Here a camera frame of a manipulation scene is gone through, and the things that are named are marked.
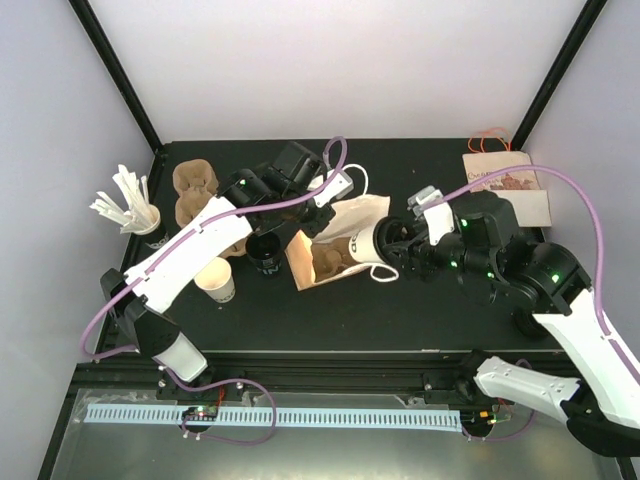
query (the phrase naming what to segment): gray floor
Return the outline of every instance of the gray floor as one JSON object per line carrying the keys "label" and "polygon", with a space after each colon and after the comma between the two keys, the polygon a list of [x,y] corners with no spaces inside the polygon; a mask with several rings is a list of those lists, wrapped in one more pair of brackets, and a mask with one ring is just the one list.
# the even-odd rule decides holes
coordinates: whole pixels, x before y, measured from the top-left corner
{"label": "gray floor", "polygon": [[[354,401],[398,406],[391,397],[352,396],[349,403]],[[311,406],[308,397],[279,403]],[[313,403],[338,404],[322,396]],[[528,412],[518,412],[517,420],[497,427],[496,436],[522,424]],[[53,479],[620,478],[614,461],[593,455],[546,418],[524,437],[499,444],[468,442],[460,434],[443,432],[281,429],[268,443],[252,448],[185,440],[177,427],[83,424],[74,418],[82,418],[81,408],[70,423]],[[246,439],[261,433],[253,428],[221,430],[217,433]]]}

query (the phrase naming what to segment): gray wall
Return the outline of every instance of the gray wall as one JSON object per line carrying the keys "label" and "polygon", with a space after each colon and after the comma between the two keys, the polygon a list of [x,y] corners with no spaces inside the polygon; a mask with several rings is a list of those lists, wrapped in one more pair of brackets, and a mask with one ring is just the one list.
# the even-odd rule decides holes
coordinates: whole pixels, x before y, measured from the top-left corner
{"label": "gray wall", "polygon": [[[605,308],[640,356],[640,2],[609,2],[525,149],[537,164],[573,176],[594,200],[605,228]],[[560,181],[545,177],[554,226],[593,272],[594,236],[585,209]],[[636,462],[640,471],[640,462]]]}
{"label": "gray wall", "polygon": [[80,333],[103,303],[99,276],[125,247],[88,206],[96,190],[115,193],[118,163],[146,172],[152,154],[69,4],[4,3],[0,469],[28,479],[80,360]]}

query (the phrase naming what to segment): black cup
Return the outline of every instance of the black cup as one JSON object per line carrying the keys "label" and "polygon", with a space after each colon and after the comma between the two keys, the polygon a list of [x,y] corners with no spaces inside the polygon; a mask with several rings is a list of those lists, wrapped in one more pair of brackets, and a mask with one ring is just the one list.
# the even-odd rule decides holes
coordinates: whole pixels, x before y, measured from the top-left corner
{"label": "black cup", "polygon": [[282,246],[280,238],[273,232],[264,235],[255,233],[247,238],[247,257],[265,277],[275,277],[280,273]]}

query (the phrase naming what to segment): black pole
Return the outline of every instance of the black pole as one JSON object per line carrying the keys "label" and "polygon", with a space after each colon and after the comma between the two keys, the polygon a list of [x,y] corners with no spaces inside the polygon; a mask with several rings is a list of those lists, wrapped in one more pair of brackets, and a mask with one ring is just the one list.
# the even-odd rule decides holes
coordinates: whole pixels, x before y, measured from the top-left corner
{"label": "black pole", "polygon": [[587,0],[511,142],[521,150],[607,0]]}
{"label": "black pole", "polygon": [[93,46],[100,55],[100,58],[102,58],[102,61],[118,87],[122,98],[124,98],[129,110],[131,110],[133,118],[135,118],[140,130],[142,130],[143,135],[147,139],[151,150],[154,153],[159,152],[162,149],[160,137],[158,137],[158,134],[151,124],[151,120],[149,120],[147,113],[144,111],[142,103],[140,102],[138,95],[136,95],[133,85],[131,85],[124,68],[122,68],[122,65],[120,64],[120,60],[118,60],[116,52],[109,43],[109,39],[104,33],[104,30],[93,12],[91,5],[89,5],[88,0],[69,0],[69,3],[76,12],[80,23],[82,23],[82,26],[87,32],[87,35],[89,35]]}

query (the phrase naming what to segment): gift bag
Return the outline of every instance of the gift bag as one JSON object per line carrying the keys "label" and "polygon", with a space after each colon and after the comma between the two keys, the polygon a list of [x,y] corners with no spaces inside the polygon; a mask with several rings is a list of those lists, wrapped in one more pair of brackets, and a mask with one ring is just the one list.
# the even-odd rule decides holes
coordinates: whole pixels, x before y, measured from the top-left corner
{"label": "gift bag", "polygon": [[285,254],[298,290],[324,285],[369,268],[349,255],[349,238],[389,214],[389,197],[361,195],[333,203],[336,216],[314,239],[299,231]]}

